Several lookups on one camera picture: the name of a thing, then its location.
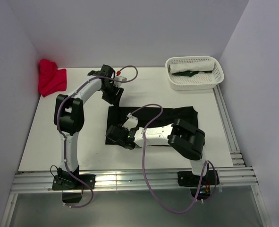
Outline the red t shirt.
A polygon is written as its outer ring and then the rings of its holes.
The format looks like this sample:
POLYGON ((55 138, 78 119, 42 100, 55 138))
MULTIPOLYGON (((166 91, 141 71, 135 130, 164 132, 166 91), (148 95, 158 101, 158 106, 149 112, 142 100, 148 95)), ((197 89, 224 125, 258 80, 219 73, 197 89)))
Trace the red t shirt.
POLYGON ((55 62, 48 59, 41 59, 39 62, 39 83, 38 91, 46 97, 55 92, 66 91, 67 70, 58 69, 55 62))

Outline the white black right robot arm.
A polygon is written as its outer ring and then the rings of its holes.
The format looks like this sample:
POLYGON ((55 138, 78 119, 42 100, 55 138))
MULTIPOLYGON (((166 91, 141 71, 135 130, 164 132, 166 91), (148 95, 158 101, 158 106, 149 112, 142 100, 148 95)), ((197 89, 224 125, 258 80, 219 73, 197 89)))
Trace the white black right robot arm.
POLYGON ((127 149, 147 146, 171 146, 181 156, 190 160, 193 181, 203 184, 209 178, 203 155, 205 133, 190 123, 176 119, 165 126, 147 128, 138 127, 136 117, 128 118, 124 124, 112 125, 106 132, 106 138, 115 145, 127 149))

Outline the aluminium frame rail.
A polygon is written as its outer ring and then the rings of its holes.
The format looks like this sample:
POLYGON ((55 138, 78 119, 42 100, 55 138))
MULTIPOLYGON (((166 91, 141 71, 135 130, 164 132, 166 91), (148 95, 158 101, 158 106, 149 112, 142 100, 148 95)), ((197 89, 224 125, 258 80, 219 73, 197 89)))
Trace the aluminium frame rail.
MULTIPOLYGON (((249 186, 252 192, 252 200, 256 204, 257 213, 261 219, 261 226, 272 225, 269 214, 263 201, 259 183, 252 167, 245 165, 228 112, 219 86, 213 90, 228 141, 228 147, 234 166, 231 168, 218 168, 221 187, 249 186)), ((149 170, 147 175, 154 177, 156 189, 178 188, 178 169, 149 170)), ((121 171, 95 171, 97 191, 135 191, 145 190, 144 177, 139 170, 121 171)), ((8 202, 1 221, 2 227, 8 227, 11 223, 17 199, 20 194, 52 193, 51 176, 47 172, 22 173, 14 177, 8 202)))

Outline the dark green rolled t shirt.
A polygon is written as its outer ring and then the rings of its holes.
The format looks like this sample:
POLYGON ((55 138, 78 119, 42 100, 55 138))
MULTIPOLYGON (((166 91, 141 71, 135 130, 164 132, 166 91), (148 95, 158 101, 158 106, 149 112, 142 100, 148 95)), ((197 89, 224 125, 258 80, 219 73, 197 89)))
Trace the dark green rolled t shirt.
POLYGON ((186 76, 186 77, 192 77, 198 73, 212 73, 212 70, 209 70, 209 71, 183 71, 183 72, 176 72, 176 73, 172 73, 171 75, 173 76, 186 76))

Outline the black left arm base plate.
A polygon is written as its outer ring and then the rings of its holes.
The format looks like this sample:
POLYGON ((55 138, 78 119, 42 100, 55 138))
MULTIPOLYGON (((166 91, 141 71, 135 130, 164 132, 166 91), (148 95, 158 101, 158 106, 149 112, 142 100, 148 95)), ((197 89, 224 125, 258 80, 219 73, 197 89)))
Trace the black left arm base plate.
POLYGON ((79 173, 79 168, 72 172, 71 176, 67 171, 59 168, 52 183, 53 191, 94 189, 96 175, 79 173))

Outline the white perforated plastic basket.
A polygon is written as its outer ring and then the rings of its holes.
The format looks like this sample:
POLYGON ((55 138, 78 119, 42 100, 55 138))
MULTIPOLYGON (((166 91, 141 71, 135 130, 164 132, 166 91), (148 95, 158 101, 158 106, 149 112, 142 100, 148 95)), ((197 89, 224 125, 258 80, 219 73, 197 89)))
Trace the white perforated plastic basket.
POLYGON ((172 57, 165 68, 171 88, 177 91, 213 89, 224 80, 222 67, 211 56, 172 57))

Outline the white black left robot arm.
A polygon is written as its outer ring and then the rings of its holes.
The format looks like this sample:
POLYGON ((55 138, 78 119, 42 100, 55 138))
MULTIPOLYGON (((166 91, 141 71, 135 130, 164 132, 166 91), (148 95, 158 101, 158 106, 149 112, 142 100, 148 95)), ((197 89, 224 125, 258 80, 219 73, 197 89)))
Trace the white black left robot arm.
POLYGON ((68 95, 56 98, 54 124, 62 140, 62 158, 57 169, 55 182, 68 189, 83 183, 79 176, 77 159, 78 135, 85 123, 84 104, 98 91, 102 99, 111 105, 118 105, 124 91, 121 84, 127 79, 115 72, 111 66, 103 65, 98 71, 90 71, 85 82, 68 95))

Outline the black t shirt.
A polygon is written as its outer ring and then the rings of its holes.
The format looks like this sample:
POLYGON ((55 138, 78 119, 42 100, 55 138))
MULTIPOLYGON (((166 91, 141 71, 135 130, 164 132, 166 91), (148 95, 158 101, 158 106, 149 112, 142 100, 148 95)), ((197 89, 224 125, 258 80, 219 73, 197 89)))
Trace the black t shirt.
MULTIPOLYGON (((139 107, 127 106, 127 107, 115 107, 110 106, 108 108, 107 115, 107 126, 108 130, 110 126, 123 125, 127 120, 127 115, 132 113, 139 107)), ((158 107, 145 107, 136 113, 133 116, 138 118, 138 127, 144 127, 152 118, 157 116, 160 113, 160 108, 158 107)), ((155 121, 153 121, 149 127, 161 127, 168 124, 172 124, 175 119, 182 119, 189 124, 199 127, 198 125, 198 112, 192 106, 179 107, 179 108, 164 108, 163 113, 155 121)))

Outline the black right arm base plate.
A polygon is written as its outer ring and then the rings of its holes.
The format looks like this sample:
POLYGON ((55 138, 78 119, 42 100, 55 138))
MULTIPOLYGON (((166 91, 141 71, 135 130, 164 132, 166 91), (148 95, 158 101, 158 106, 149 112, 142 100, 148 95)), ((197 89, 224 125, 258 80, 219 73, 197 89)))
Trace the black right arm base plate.
MULTIPOLYGON (((198 187, 200 175, 194 175, 192 171, 178 172, 178 185, 182 187, 198 187)), ((202 177, 201 186, 219 185, 220 180, 218 172, 208 170, 206 175, 202 177)))

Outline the rolled white t shirt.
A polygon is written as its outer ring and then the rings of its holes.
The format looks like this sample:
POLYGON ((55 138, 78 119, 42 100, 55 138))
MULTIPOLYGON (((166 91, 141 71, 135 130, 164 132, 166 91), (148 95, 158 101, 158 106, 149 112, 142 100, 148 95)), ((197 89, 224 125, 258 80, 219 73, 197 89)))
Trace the rolled white t shirt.
POLYGON ((178 63, 171 64, 169 66, 170 73, 180 73, 180 72, 194 72, 194 71, 212 71, 215 67, 215 61, 196 61, 192 63, 178 63))

